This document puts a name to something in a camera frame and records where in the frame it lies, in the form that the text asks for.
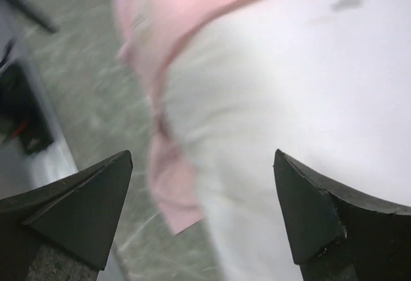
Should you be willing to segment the white pillow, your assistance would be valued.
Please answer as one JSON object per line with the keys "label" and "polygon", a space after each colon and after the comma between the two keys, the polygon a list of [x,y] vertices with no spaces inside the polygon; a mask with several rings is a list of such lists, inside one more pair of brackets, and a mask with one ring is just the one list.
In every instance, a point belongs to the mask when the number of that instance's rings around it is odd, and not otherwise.
{"label": "white pillow", "polygon": [[277,150],[410,204],[410,0],[257,0],[170,65],[164,107],[225,280],[300,280]]}

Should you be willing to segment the pink cartoon pillowcase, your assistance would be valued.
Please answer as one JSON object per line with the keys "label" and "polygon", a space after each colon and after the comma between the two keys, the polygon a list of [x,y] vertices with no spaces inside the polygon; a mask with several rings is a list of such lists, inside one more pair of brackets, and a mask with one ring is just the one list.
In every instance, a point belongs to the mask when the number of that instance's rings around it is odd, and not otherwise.
{"label": "pink cartoon pillowcase", "polygon": [[[202,29],[259,0],[114,0],[124,44],[120,55],[141,77],[152,104],[148,186],[170,230],[178,234],[203,218],[196,175],[172,137],[164,113],[166,71]],[[289,5],[309,0],[269,0],[268,13],[294,16]]]}

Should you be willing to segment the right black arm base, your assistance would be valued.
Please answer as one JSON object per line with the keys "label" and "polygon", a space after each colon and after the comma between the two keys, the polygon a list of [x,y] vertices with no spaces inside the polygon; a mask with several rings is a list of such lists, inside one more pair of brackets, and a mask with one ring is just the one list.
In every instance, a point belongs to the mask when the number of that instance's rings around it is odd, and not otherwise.
{"label": "right black arm base", "polygon": [[1,59],[1,144],[17,139],[25,154],[32,155],[47,149],[54,137],[23,64],[10,59],[13,46],[9,40]]}

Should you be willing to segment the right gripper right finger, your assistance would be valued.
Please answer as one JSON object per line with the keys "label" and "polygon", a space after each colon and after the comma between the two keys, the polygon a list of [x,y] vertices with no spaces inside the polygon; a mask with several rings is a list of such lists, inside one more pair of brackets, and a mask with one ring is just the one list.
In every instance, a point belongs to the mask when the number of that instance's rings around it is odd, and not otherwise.
{"label": "right gripper right finger", "polygon": [[410,207],[332,180],[281,150],[274,176],[304,280],[410,280]]}

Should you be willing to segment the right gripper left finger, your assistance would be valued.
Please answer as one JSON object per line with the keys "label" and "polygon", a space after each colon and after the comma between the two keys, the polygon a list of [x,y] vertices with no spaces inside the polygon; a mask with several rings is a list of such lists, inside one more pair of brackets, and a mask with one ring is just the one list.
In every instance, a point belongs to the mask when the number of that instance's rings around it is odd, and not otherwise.
{"label": "right gripper left finger", "polygon": [[126,150],[1,200],[1,280],[96,280],[132,174]]}

